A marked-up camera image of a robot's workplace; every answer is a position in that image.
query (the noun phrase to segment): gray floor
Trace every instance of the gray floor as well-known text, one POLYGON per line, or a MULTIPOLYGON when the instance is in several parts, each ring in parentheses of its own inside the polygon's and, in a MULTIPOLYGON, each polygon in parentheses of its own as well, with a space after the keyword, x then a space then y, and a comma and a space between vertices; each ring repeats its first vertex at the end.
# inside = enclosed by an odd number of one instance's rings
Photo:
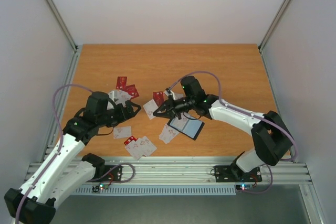
POLYGON ((262 195, 71 196, 52 224, 309 223, 298 186, 274 186, 262 195))

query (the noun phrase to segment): wooden tabletop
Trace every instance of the wooden tabletop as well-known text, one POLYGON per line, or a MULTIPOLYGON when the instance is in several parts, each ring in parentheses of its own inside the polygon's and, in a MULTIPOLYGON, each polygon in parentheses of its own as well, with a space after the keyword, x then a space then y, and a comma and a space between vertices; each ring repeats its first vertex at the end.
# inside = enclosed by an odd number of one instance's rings
MULTIPOLYGON (((134 103, 144 105, 154 91, 163 91, 180 77, 195 70, 218 75, 226 101, 256 112, 276 110, 269 83, 256 45, 164 44, 164 45, 84 45, 73 83, 95 91, 110 92, 118 76, 127 76, 127 85, 135 84, 140 97, 134 103)), ((196 74, 206 93, 218 94, 216 80, 207 74, 196 74)), ((174 91, 183 93, 178 84, 174 91)), ((89 93, 71 88, 62 126, 84 107, 89 93)), ((238 155, 253 146, 245 132, 226 123, 202 118, 205 122, 197 140, 179 134, 169 144, 159 140, 167 119, 149 120, 144 109, 118 125, 131 126, 135 137, 147 136, 158 148, 153 156, 223 156, 238 155)), ((101 129, 107 133, 110 129, 101 129)), ((129 156, 124 148, 126 138, 94 137, 80 153, 99 156, 129 156)))

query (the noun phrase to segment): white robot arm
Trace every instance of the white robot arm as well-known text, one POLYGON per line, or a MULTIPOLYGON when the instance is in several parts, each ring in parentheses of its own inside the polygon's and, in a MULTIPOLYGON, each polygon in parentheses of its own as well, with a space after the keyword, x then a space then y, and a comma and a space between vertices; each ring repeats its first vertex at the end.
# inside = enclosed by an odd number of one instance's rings
POLYGON ((13 218, 18 215, 24 224, 49 224, 56 209, 77 187, 92 178, 101 178, 108 169, 102 158, 90 153, 62 177, 69 163, 98 134, 100 127, 115 127, 136 116, 140 109, 131 101, 126 101, 125 106, 115 104, 108 94, 93 92, 86 107, 67 122, 62 141, 58 141, 34 175, 19 189, 7 191, 9 214, 13 218), (112 109, 107 109, 108 102, 113 104, 112 109))
POLYGON ((231 164, 230 174, 235 181, 242 181, 243 177, 252 169, 263 164, 276 165, 292 146, 292 142, 278 128, 288 132, 281 117, 274 111, 267 114, 254 113, 232 105, 218 96, 206 94, 193 76, 181 80, 185 97, 174 100, 171 95, 153 114, 163 118, 181 118, 181 113, 195 110, 200 116, 211 120, 218 120, 231 124, 234 127, 251 135, 254 148, 241 153, 231 164), (277 127, 265 123, 269 121, 277 127))

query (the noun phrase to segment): white backdrop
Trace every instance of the white backdrop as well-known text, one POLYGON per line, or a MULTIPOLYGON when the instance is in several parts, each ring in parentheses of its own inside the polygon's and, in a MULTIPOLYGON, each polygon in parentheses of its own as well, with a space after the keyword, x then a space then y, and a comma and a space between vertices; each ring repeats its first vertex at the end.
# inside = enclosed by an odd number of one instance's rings
POLYGON ((54 0, 77 44, 259 44, 282 1, 54 0))
POLYGON ((336 0, 293 0, 264 50, 281 116, 336 223, 336 0))
POLYGON ((1 0, 0 52, 0 222, 9 223, 3 197, 42 154, 72 48, 45 0, 1 0))

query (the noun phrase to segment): cable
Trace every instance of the cable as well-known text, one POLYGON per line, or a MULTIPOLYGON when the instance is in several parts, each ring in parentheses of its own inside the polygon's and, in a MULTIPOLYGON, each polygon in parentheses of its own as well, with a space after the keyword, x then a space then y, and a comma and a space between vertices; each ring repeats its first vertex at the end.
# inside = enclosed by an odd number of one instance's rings
POLYGON ((133 165, 131 165, 130 163, 121 163, 119 165, 116 165, 114 167, 112 167, 111 169, 109 169, 104 175, 102 175, 100 178, 94 178, 94 179, 90 179, 88 182, 94 182, 94 181, 97 181, 97 180, 100 180, 102 178, 104 178, 106 175, 108 175, 109 173, 111 173, 111 171, 113 171, 114 169, 122 166, 122 165, 128 165, 129 167, 132 168, 132 175, 130 178, 126 179, 126 180, 123 180, 123 181, 114 181, 114 183, 119 183, 119 184, 123 184, 123 183, 127 183, 129 181, 132 180, 132 178, 135 177, 135 167, 133 165))
MULTIPOLYGON (((59 146, 57 148, 57 152, 60 152, 61 149, 62 149, 62 146, 63 146, 63 132, 62 132, 61 122, 59 120, 59 117, 57 116, 55 101, 56 101, 56 95, 58 94, 58 92, 60 90, 64 89, 64 88, 67 88, 67 87, 79 87, 79 88, 85 89, 85 90, 87 90, 87 91, 89 91, 91 93, 93 92, 91 89, 89 89, 89 88, 87 88, 85 86, 79 85, 79 84, 66 84, 66 85, 63 85, 63 86, 59 87, 55 91, 54 95, 52 96, 52 107, 53 107, 53 115, 55 117, 55 120, 56 120, 56 123, 57 123, 57 128, 58 128, 59 133, 60 133, 59 146)), ((43 170, 39 173, 39 175, 34 179, 34 181, 32 182, 31 187, 26 191, 26 193, 22 197, 22 199, 21 199, 21 201, 20 201, 20 203, 19 203, 19 205, 17 207, 17 210, 16 210, 15 224, 19 224, 20 212, 21 212, 22 205, 23 205, 25 199, 28 197, 28 195, 31 192, 31 190, 35 187, 35 185, 37 184, 37 182, 39 181, 39 179, 46 172, 46 170, 49 168, 49 166, 53 163, 53 161, 55 160, 56 157, 57 157, 57 154, 55 153, 53 155, 53 157, 50 159, 50 161, 48 162, 48 164, 43 168, 43 170)))
POLYGON ((269 165, 265 164, 269 170, 269 175, 271 176, 271 182, 269 183, 268 187, 263 190, 263 191, 248 191, 248 190, 237 190, 237 191, 241 191, 243 193, 248 193, 248 194, 263 194, 265 192, 267 192, 273 185, 273 173, 271 170, 271 167, 269 167, 269 165))
POLYGON ((252 188, 255 188, 255 187, 258 185, 258 179, 257 179, 257 177, 256 177, 254 174, 252 174, 252 173, 250 173, 250 176, 255 180, 255 183, 254 183, 254 185, 252 186, 252 188))
POLYGON ((239 112, 239 113, 241 113, 241 114, 244 114, 244 115, 246 115, 246 116, 250 116, 251 118, 254 117, 254 118, 256 118, 256 119, 259 119, 259 120, 261 120, 261 121, 263 121, 263 122, 265 122, 265 123, 267 123, 267 124, 269 124, 269 125, 275 127, 276 129, 278 129, 279 131, 281 131, 281 132, 282 132, 282 133, 283 133, 283 134, 284 134, 284 135, 291 141, 291 143, 292 143, 292 145, 293 145, 293 147, 294 147, 294 150, 295 150, 294 156, 293 156, 292 158, 282 158, 282 159, 280 159, 281 161, 294 161, 294 160, 297 158, 297 156, 299 155, 298 147, 297 147, 297 145, 296 145, 296 143, 295 143, 293 137, 292 137, 287 131, 285 131, 282 127, 280 127, 279 125, 275 124, 274 122, 271 122, 270 120, 268 120, 268 119, 266 119, 266 118, 262 118, 261 116, 257 116, 257 115, 255 115, 255 112, 252 112, 252 111, 251 111, 251 112, 246 112, 246 111, 244 111, 244 110, 241 110, 241 109, 239 109, 239 108, 236 108, 236 107, 232 106, 232 105, 229 104, 229 103, 225 103, 225 102, 224 102, 225 100, 224 100, 224 101, 222 100, 222 85, 221 85, 221 83, 220 83, 219 78, 218 78, 215 74, 213 74, 213 73, 211 73, 211 72, 209 72, 209 71, 203 71, 203 70, 200 70, 200 71, 194 71, 194 72, 191 72, 191 73, 186 74, 185 76, 179 78, 175 83, 173 83, 173 84, 170 86, 170 89, 172 89, 175 85, 177 85, 183 78, 185 78, 185 77, 187 77, 187 76, 190 76, 190 75, 192 75, 192 74, 195 74, 195 73, 208 73, 208 74, 210 74, 211 76, 213 76, 213 77, 216 78, 217 83, 218 83, 218 100, 219 100, 219 102, 220 102, 221 105, 223 105, 223 106, 225 106, 225 107, 228 107, 229 109, 232 109, 232 110, 234 110, 234 111, 236 111, 236 112, 239 112))
POLYGON ((113 175, 109 173, 109 175, 111 175, 111 180, 110 180, 110 183, 108 186, 110 186, 112 184, 112 181, 113 181, 113 175))
POLYGON ((112 131, 110 133, 103 133, 103 134, 97 134, 96 136, 108 136, 113 132, 114 128, 112 128, 112 131))
POLYGON ((186 115, 184 114, 184 112, 183 112, 182 114, 184 115, 185 118, 187 118, 187 119, 189 119, 189 120, 198 120, 198 119, 201 118, 201 116, 199 116, 199 118, 189 118, 188 116, 186 116, 186 115))

